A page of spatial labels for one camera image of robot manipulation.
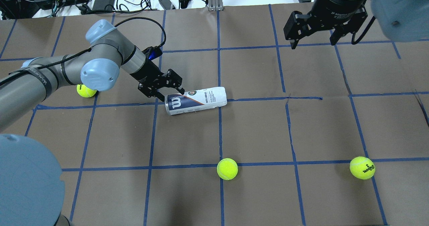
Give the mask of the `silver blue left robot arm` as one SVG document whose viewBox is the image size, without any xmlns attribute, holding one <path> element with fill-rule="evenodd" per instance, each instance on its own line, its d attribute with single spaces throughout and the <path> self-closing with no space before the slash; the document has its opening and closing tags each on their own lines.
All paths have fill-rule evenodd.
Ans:
<svg viewBox="0 0 429 226">
<path fill-rule="evenodd" d="M 110 90 L 121 69 L 138 81 L 138 90 L 146 97 L 164 101 L 161 88 L 174 88 L 184 94 L 181 76 L 173 69 L 163 73 L 153 62 L 162 55 L 166 39 L 158 46 L 140 50 L 117 27 L 99 20 L 86 33 L 89 48 L 76 54 L 28 60 L 1 79 L 1 131 L 61 87 L 83 84 L 91 90 Z"/>
</svg>

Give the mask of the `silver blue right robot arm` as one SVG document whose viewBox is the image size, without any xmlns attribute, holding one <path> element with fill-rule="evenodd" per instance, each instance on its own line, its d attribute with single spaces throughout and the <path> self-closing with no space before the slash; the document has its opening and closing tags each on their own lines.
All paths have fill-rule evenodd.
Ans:
<svg viewBox="0 0 429 226">
<path fill-rule="evenodd" d="M 377 20 L 394 42 L 414 42 L 429 34 L 429 0 L 314 0 L 311 10 L 291 12 L 283 31 L 291 48 L 315 32 L 332 30 L 330 44 L 351 34 L 358 44 Z"/>
</svg>

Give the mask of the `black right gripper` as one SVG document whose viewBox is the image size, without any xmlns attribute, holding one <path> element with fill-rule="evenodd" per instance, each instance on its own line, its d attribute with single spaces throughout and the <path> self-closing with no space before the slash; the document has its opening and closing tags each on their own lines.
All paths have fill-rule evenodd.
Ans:
<svg viewBox="0 0 429 226">
<path fill-rule="evenodd" d="M 296 49 L 302 38 L 315 32 L 333 30 L 330 44 L 335 46 L 345 35 L 355 35 L 368 17 L 366 0 L 315 0 L 306 14 L 293 11 L 283 32 L 291 49 Z"/>
</svg>

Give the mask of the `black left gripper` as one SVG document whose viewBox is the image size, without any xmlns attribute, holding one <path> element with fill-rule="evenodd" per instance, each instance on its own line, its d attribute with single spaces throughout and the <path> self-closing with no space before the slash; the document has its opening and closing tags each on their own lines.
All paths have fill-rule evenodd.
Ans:
<svg viewBox="0 0 429 226">
<path fill-rule="evenodd" d="M 181 95 L 185 93 L 184 88 L 182 88 L 183 79 L 178 73 L 173 69 L 163 73 L 150 60 L 147 60 L 141 68 L 130 75 L 138 81 L 138 90 L 148 98 L 156 97 L 165 102 L 165 96 L 159 92 L 160 88 L 174 88 Z"/>
</svg>

